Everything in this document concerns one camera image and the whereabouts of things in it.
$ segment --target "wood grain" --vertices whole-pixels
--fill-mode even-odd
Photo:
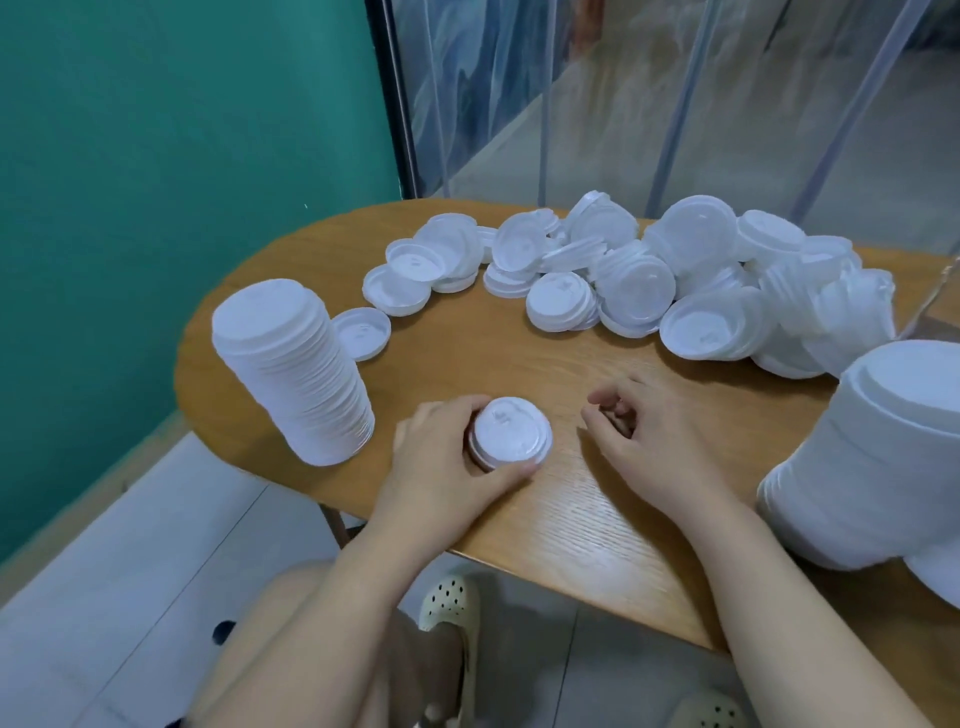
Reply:
[[[425,400],[470,392],[524,397],[554,429],[552,453],[534,482],[505,499],[456,552],[547,588],[709,648],[724,648],[707,580],[679,530],[634,497],[585,438],[579,410],[601,379],[656,372],[682,396],[731,485],[752,501],[759,480],[802,441],[835,381],[769,375],[750,361],[678,359],[658,337],[622,339],[602,327],[545,334],[523,300],[479,283],[434,294],[419,314],[393,319],[386,351],[360,364],[376,415],[364,450],[333,468],[300,462],[210,344],[213,309],[268,278],[315,290],[330,315],[367,305],[364,274],[383,250],[431,215],[462,211],[498,226],[521,207],[416,200],[354,210],[279,238],[242,264],[201,303],[187,325],[176,370],[180,409],[218,456],[316,501],[367,517],[390,467],[394,426]],[[933,255],[863,249],[868,266],[894,272],[898,318],[922,302],[945,265]],[[960,724],[960,613],[900,563],[859,574],[809,570],[811,578],[931,717]]]

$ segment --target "hand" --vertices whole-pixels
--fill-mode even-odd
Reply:
[[[672,392],[637,375],[590,392],[587,430],[634,493],[682,522],[691,509],[732,496],[712,455]]]
[[[395,543],[411,549],[423,566],[537,469],[537,463],[528,460],[492,473],[468,471],[464,432],[473,413],[489,401],[470,395],[427,402],[396,426],[394,466],[380,487],[370,526],[391,530],[399,539]]]

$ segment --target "table leg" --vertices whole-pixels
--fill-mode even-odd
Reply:
[[[320,510],[324,513],[326,524],[330,526],[330,531],[333,533],[333,538],[337,542],[337,546],[343,548],[349,544],[350,535],[347,533],[347,526],[344,524],[344,520],[340,516],[340,511],[338,511],[336,508],[327,508],[322,504],[320,505]]]

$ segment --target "right hand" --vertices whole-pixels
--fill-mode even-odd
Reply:
[[[683,405],[663,385],[629,375],[597,387],[587,401],[581,415],[604,457],[670,519],[732,497]]]

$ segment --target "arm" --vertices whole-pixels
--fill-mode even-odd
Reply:
[[[607,412],[583,410],[604,455],[632,490],[680,527],[703,563],[733,660],[764,726],[930,725],[727,487],[668,392],[634,377],[600,387],[588,401]]]
[[[394,467],[367,526],[197,725],[353,725],[390,617],[414,578],[536,468],[515,463],[480,476],[468,472],[464,431],[488,401],[430,402],[397,426]]]

